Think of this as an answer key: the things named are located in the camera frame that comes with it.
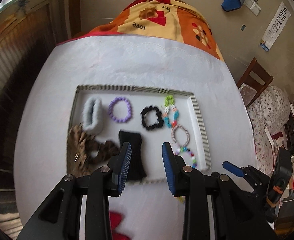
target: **purple beaded bracelet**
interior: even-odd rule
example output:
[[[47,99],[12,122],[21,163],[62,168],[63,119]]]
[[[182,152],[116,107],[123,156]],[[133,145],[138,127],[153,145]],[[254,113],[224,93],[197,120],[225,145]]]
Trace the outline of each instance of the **purple beaded bracelet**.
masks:
[[[114,105],[118,101],[125,101],[127,104],[127,116],[124,119],[118,119],[112,113]],[[108,114],[109,114],[110,118],[115,122],[128,122],[128,120],[131,118],[131,104],[130,104],[129,100],[125,97],[116,97],[114,100],[112,100],[110,102],[110,104],[108,106]]]

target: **eye chart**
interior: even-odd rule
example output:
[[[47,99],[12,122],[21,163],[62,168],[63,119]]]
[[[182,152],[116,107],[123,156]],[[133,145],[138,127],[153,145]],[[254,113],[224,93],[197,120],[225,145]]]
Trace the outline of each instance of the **eye chart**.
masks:
[[[260,41],[260,46],[265,51],[270,50],[290,16],[290,12],[282,2]]]

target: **white tablecloth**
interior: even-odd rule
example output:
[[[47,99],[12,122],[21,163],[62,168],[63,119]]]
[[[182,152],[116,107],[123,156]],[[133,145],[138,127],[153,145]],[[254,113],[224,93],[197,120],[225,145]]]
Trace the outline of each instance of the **white tablecloth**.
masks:
[[[225,160],[237,166],[257,167],[252,126],[223,62],[195,47],[161,38],[87,37],[53,50],[26,103],[14,159],[16,198],[23,224],[66,174],[68,122],[74,92],[80,84],[192,91],[200,104],[209,140],[212,169],[206,174],[229,174],[221,166]],[[240,187],[245,186],[241,179],[231,177]],[[134,239],[181,239],[181,203],[166,186],[137,187],[142,188],[129,187],[131,194],[125,189],[120,198],[111,200],[112,210],[126,214],[120,231]],[[146,201],[134,203],[142,195]],[[138,206],[143,206],[145,212],[133,208]],[[156,238],[153,232],[162,234]]]

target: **brown scrunchie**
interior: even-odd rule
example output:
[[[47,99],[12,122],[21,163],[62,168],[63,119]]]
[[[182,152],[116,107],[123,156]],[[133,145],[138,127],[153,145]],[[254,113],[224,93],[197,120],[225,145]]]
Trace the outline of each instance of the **brown scrunchie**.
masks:
[[[75,157],[72,174],[76,177],[90,175],[94,171],[95,165],[119,154],[119,148],[112,141],[99,143],[94,140],[94,136],[82,131],[79,125],[70,129],[67,148]],[[92,151],[98,151],[94,158],[90,156]]]

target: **green hair tie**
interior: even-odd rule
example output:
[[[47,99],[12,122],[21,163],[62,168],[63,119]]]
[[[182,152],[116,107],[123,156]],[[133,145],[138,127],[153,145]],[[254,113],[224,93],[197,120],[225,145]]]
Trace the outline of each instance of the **green hair tie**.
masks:
[[[165,97],[165,106],[171,106],[175,104],[175,99],[172,95]]]

